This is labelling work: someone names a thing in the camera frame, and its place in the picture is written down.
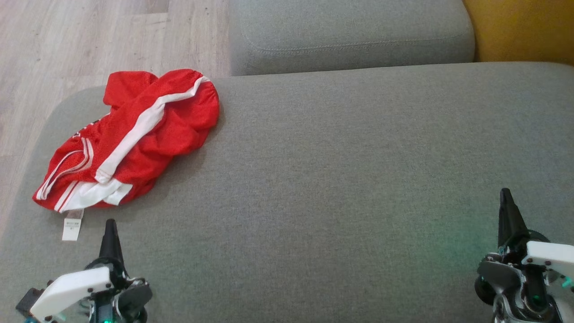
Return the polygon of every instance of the floor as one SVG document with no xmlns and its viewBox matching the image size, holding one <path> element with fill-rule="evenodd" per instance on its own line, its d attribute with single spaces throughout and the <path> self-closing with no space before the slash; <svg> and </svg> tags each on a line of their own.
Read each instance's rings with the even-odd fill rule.
<svg viewBox="0 0 574 323">
<path fill-rule="evenodd" d="M 110 73 L 229 73 L 228 0 L 2 0 L 0 224 L 62 99 Z"/>
</svg>

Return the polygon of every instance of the red garment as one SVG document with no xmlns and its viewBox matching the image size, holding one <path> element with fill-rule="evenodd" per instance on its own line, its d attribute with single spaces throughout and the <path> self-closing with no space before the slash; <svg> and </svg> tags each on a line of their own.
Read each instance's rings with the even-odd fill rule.
<svg viewBox="0 0 574 323">
<path fill-rule="evenodd" d="M 116 72 L 108 78 L 109 114 L 68 139 L 52 157 L 33 199 L 64 212 L 126 203 L 146 194 L 176 155 L 205 142 L 219 117 L 208 78 L 176 70 Z"/>
</svg>

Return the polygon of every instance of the gray ottoman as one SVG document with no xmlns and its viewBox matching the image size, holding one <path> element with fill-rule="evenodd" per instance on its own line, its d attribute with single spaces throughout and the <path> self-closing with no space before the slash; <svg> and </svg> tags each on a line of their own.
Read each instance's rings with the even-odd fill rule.
<svg viewBox="0 0 574 323">
<path fill-rule="evenodd" d="M 233 0 L 233 75 L 472 61 L 461 0 Z"/>
<path fill-rule="evenodd" d="M 108 110 L 103 88 L 51 115 L 0 240 L 0 314 L 97 257 L 118 221 L 150 322 L 489 322 L 476 267 L 498 193 L 574 244 L 574 68 L 474 63 L 216 79 L 203 148 L 146 196 L 87 209 L 77 242 L 35 205 L 53 151 Z M 70 322 L 84 322 L 74 316 Z"/>
</svg>

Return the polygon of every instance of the white clothing tag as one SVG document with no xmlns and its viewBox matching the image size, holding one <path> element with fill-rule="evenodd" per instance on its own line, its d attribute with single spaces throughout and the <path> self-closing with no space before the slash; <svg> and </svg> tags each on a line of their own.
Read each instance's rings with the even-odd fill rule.
<svg viewBox="0 0 574 323">
<path fill-rule="evenodd" d="M 64 219 L 64 231 L 62 241 L 77 241 L 80 234 L 80 226 L 84 217 L 84 209 L 70 210 Z"/>
</svg>

